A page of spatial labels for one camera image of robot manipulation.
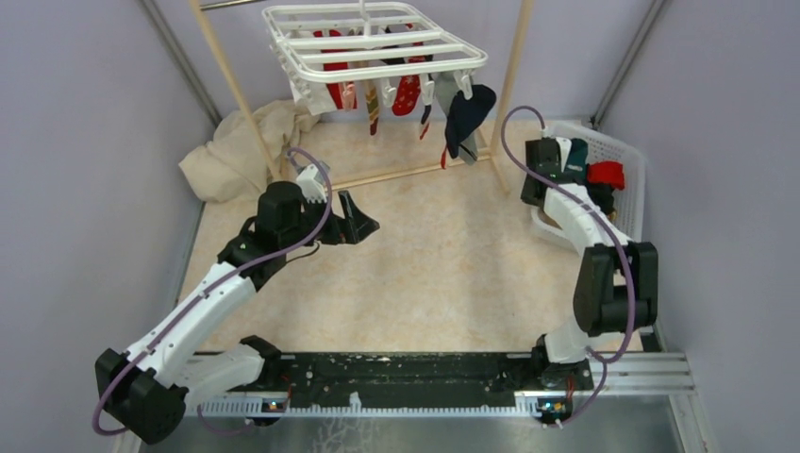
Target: crumpled fabric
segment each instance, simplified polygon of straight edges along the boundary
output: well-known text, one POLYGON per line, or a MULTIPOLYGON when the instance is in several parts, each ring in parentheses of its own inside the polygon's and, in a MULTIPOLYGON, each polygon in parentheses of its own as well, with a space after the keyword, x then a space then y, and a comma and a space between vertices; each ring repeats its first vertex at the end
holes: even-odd
MULTIPOLYGON (((276 164, 280 154, 298 145, 301 135, 320 119, 291 100, 273 101, 253 116, 276 164)), ((256 200, 273 180, 256 137, 238 110, 225 117, 210 142, 194 148, 178 165, 203 201, 256 200)))

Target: beige table surface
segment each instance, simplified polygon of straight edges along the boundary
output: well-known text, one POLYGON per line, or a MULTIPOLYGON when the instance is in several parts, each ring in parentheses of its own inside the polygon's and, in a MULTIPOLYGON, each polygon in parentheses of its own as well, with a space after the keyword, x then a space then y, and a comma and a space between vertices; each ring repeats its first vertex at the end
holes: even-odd
MULTIPOLYGON (((301 146, 334 180, 387 165, 438 161, 443 124, 424 141, 415 122, 319 124, 301 146)), ((482 127, 489 137, 492 122, 482 127)), ((511 123, 524 160, 529 121, 511 123)), ((380 224, 358 245, 323 246, 289 264, 203 344, 223 350, 256 334, 284 351, 526 351, 572 312, 577 254, 537 239, 519 199, 524 174, 502 156, 503 195, 488 162, 351 190, 380 224)), ((254 215, 255 200, 206 204, 181 297, 254 215)), ((334 211, 341 214, 338 199, 334 211)), ((303 248, 292 256, 308 252, 303 248)), ((641 350, 637 335, 633 349, 641 350)))

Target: drying rack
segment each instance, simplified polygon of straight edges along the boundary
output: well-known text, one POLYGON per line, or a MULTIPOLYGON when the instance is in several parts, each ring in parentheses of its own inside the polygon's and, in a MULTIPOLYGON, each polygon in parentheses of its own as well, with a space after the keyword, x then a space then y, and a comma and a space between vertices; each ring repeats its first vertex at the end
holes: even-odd
MULTIPOLYGON (((257 145, 267 160, 267 166, 274 179, 289 179, 291 166, 286 159, 280 159, 276 164, 272 153, 261 137, 258 124, 253 116, 246 98, 242 92, 239 80, 233 72, 230 60, 225 53, 216 31, 208 19, 207 12, 215 9, 230 8, 240 5, 259 3, 264 0, 228 0, 212 4, 201 4, 201 0, 189 0, 192 12, 200 25, 200 29, 208 42, 211 53, 217 60, 220 70, 225 76, 228 87, 236 99, 239 109, 244 115, 246 123, 255 135, 257 145)), ((503 83, 503 90, 500 95, 500 102, 497 105, 496 120, 492 130, 492 136, 487 142, 480 128, 475 132, 478 142, 478 161, 488 160, 492 163, 492 168, 497 175, 497 181, 501 190, 508 193, 508 184, 500 170, 498 164, 498 144, 500 141, 500 126, 502 118, 508 113, 508 102, 513 92, 514 80, 516 79, 519 67, 520 56, 525 46, 525 35, 527 34, 530 14, 533 9, 533 0, 521 0, 520 12, 517 17, 516 31, 514 33, 511 54, 508 58, 506 77, 503 83)), ((470 75, 473 69, 483 66, 486 62, 486 54, 461 40, 460 38, 446 32, 433 21, 425 17, 416 8, 398 2, 377 2, 365 5, 364 0, 359 3, 351 4, 330 4, 330 5, 307 5, 291 7, 269 7, 262 12, 267 23, 268 30, 272 35, 274 44, 273 51, 277 54, 278 60, 283 66, 284 71, 290 78, 290 82, 300 91, 305 89, 304 83, 338 83, 345 81, 357 81, 364 79, 378 79, 380 81, 381 95, 384 102, 391 100, 394 88, 388 80, 391 76, 411 76, 435 74, 444 71, 455 71, 458 86, 464 91, 465 97, 469 97, 470 75), (402 14, 388 17, 370 17, 370 13, 385 10, 401 11, 402 14), (357 18, 330 18, 303 21, 299 16, 303 13, 358 13, 357 18), (289 20, 279 21, 277 16, 286 15, 289 20), (386 25, 414 23, 419 29, 410 32, 396 34, 382 34, 381 29, 386 25), (325 39, 304 39, 296 31, 308 29, 319 29, 320 25, 328 24, 329 28, 358 28, 361 30, 360 36, 352 37, 329 37, 325 39), (413 64, 397 65, 402 67, 369 67, 356 68, 335 72, 321 72, 314 70, 312 64, 325 62, 341 61, 368 61, 372 59, 412 57, 420 54, 419 48, 399 47, 395 49, 379 49, 387 45, 400 45, 414 42, 435 42, 425 46, 426 55, 452 55, 457 53, 462 55, 457 59, 444 59, 438 61, 427 61, 413 64), (344 52, 330 53, 310 53, 316 50, 341 49, 344 52)), ((433 85, 423 83, 422 97, 424 102, 432 101, 433 85)), ((463 164, 461 159, 450 163, 450 166, 463 164)), ((347 189, 365 184, 371 184, 398 177, 420 175, 441 169, 439 163, 431 163, 412 168, 384 168, 371 175, 360 176, 344 181, 335 181, 334 190, 347 189)))

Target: black cable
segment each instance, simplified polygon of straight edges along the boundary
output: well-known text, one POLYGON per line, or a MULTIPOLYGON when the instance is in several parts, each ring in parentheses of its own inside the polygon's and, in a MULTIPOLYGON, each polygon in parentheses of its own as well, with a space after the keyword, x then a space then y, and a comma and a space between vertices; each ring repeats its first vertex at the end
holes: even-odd
POLYGON ((301 258, 308 258, 311 255, 317 253, 320 250, 320 243, 315 243, 315 244, 316 244, 316 247, 313 250, 311 250, 310 252, 308 252, 307 254, 300 255, 299 257, 294 257, 291 260, 286 261, 286 263, 289 264, 290 262, 295 261, 295 260, 300 260, 301 258))

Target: wooden frame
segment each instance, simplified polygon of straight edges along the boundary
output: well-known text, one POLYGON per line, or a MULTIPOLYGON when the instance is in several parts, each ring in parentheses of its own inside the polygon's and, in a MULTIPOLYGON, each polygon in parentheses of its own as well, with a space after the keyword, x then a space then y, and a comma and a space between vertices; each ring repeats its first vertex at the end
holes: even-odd
MULTIPOLYGON (((200 30, 206 37, 206 41, 208 43, 208 47, 211 49, 211 53, 217 60, 217 64, 220 66, 220 70, 222 70, 223 75, 225 76, 225 80, 227 81, 228 87, 233 93, 233 97, 236 99, 237 104, 239 104, 239 109, 242 111, 247 124, 250 126, 253 134, 256 136, 256 141, 261 153, 264 155, 264 158, 267 159, 267 167, 269 168, 270 173, 274 179, 289 179, 290 166, 287 164, 286 159, 279 159, 279 164, 275 164, 275 157, 272 156, 269 148, 267 147, 267 143, 261 137, 258 124, 253 116, 253 111, 250 109, 247 99, 244 97, 239 80, 236 78, 236 75, 231 68, 230 61, 228 60, 227 55, 225 54, 225 51, 223 50, 223 47, 217 38, 217 34, 214 31, 213 26, 211 26, 211 22, 208 20, 208 17, 206 16, 206 11, 209 10, 235 7, 237 5, 247 5, 250 3, 257 3, 258 1, 261 0, 228 0, 206 5, 201 5, 200 0, 189 0, 189 3, 192 7, 194 17, 197 20, 197 23, 200 25, 200 30)), ((503 191, 503 194, 508 194, 508 184, 503 176, 502 171, 500 170, 499 163, 497 162, 497 159, 499 158, 497 147, 500 143, 500 126, 503 118, 505 118, 506 114, 508 113, 508 103, 511 98, 511 93, 514 89, 514 81, 517 77, 520 56, 525 48, 525 35, 527 34, 528 25, 530 23, 530 14, 533 10, 533 2, 534 0, 521 0, 520 2, 520 12, 517 16, 517 26, 516 31, 514 32, 514 41, 511 46, 511 55, 508 57, 506 78, 503 83, 503 91, 500 95, 500 103, 497 105, 497 116, 494 121, 494 128, 492 130, 492 136, 490 140, 487 142, 480 129, 477 130, 477 139, 480 143, 482 143, 482 146, 479 146, 478 148, 478 161, 488 160, 492 163, 492 169, 497 175, 497 182, 500 186, 500 189, 503 191)), ((462 163, 464 163, 463 160, 456 160, 452 162, 450 166, 460 165, 462 163)), ((438 163, 431 163, 412 168, 382 169, 372 175, 354 177, 345 181, 337 181, 334 184, 334 190, 372 184, 398 177, 420 175, 439 170, 440 168, 441 167, 438 163)))

